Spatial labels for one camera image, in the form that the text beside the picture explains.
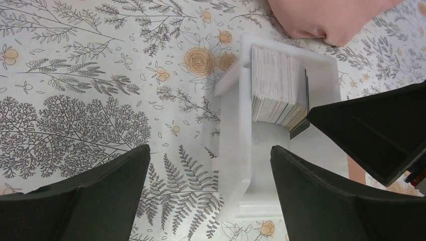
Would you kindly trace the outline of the brown leather card holder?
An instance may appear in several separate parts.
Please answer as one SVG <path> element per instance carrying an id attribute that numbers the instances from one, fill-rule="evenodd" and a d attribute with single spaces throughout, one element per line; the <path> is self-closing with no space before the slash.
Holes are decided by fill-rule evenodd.
<path id="1" fill-rule="evenodd" d="M 365 170 L 348 156 L 349 179 L 360 184 L 366 184 Z"/>

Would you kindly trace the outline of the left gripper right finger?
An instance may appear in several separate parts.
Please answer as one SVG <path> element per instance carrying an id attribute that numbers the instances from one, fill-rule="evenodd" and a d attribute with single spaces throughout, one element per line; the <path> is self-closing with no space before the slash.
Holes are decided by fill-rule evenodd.
<path id="1" fill-rule="evenodd" d="M 290 240 L 425 240 L 425 198 L 360 184 L 281 146 L 270 155 Z"/>

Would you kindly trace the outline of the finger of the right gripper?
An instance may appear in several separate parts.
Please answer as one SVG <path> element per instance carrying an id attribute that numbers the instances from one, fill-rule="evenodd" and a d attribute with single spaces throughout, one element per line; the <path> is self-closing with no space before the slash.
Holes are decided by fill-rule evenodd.
<path id="1" fill-rule="evenodd" d="M 317 106 L 307 120 L 386 187 L 425 169 L 425 82 Z"/>

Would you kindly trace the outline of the white translucent card box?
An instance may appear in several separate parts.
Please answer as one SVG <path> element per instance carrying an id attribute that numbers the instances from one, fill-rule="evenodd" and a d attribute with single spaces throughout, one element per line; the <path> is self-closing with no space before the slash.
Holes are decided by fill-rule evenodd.
<path id="1" fill-rule="evenodd" d="M 272 219 L 282 216 L 270 164 L 273 146 L 349 177 L 347 154 L 314 126 L 295 138 L 286 128 L 251 120 L 251 49 L 267 47 L 301 60 L 307 70 L 309 106 L 341 101 L 337 60 L 280 42 L 243 33 L 239 58 L 216 85 L 221 99 L 219 152 L 212 169 L 219 172 L 219 193 L 224 205 L 217 221 Z"/>

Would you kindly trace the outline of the black credit card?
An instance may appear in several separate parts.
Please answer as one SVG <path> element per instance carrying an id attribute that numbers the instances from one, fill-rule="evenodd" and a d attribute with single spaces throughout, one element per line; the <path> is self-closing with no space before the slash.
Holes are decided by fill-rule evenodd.
<path id="1" fill-rule="evenodd" d="M 290 131 L 289 136 L 290 140 L 298 136 L 300 133 L 302 133 L 304 130 L 309 128 L 310 122 L 306 119 L 310 107 L 309 107 L 309 85 L 308 85 L 308 75 L 307 70 L 305 69 L 305 86 L 306 86 L 306 111 L 302 115 L 302 119 L 295 125 Z"/>

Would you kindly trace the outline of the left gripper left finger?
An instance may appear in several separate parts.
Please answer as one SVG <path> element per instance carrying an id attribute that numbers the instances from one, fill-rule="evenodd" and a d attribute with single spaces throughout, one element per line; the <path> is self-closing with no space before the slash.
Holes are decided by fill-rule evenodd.
<path id="1" fill-rule="evenodd" d="M 150 147 L 29 193 L 1 196 L 1 240 L 128 240 Z"/>

